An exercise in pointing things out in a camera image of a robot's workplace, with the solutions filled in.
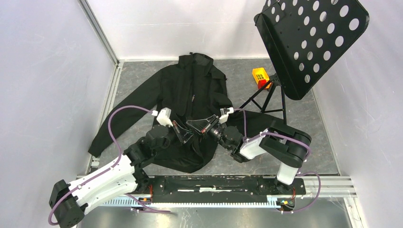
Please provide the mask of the black zip jacket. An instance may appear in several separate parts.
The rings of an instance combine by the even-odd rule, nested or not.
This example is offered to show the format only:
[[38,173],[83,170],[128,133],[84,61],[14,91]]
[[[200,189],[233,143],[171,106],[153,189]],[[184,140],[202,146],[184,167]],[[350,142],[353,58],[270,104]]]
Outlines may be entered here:
[[[100,156],[114,138],[122,135],[152,108],[170,108],[171,119],[185,127],[187,120],[219,115],[220,109],[232,106],[226,76],[214,65],[213,59],[200,53],[182,55],[177,64],[157,71],[114,107],[88,151],[95,157]],[[217,146],[211,137],[194,136],[186,144],[172,143],[158,153],[154,164],[193,173],[211,161]]]

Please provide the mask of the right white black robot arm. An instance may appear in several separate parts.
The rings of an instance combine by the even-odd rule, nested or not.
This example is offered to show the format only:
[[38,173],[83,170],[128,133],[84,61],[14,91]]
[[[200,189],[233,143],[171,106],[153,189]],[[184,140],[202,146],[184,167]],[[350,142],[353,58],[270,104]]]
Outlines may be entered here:
[[212,115],[205,119],[188,120],[186,124],[197,134],[209,136],[239,163],[248,162],[265,153],[280,161],[274,186],[277,192],[286,194],[294,187],[294,178],[310,152],[310,139],[300,133],[283,131],[271,127],[256,136],[246,138],[235,126],[225,126],[229,115]]

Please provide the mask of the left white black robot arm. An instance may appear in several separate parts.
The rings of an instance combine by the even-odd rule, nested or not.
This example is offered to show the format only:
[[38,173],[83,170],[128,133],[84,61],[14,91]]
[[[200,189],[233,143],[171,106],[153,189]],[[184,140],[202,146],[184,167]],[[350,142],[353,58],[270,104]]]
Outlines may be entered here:
[[173,122],[171,127],[155,125],[106,167],[70,183],[58,181],[49,199],[48,223],[71,228],[90,211],[115,197],[132,192],[145,193],[150,178],[144,167],[172,143],[185,144],[195,134],[177,122]]

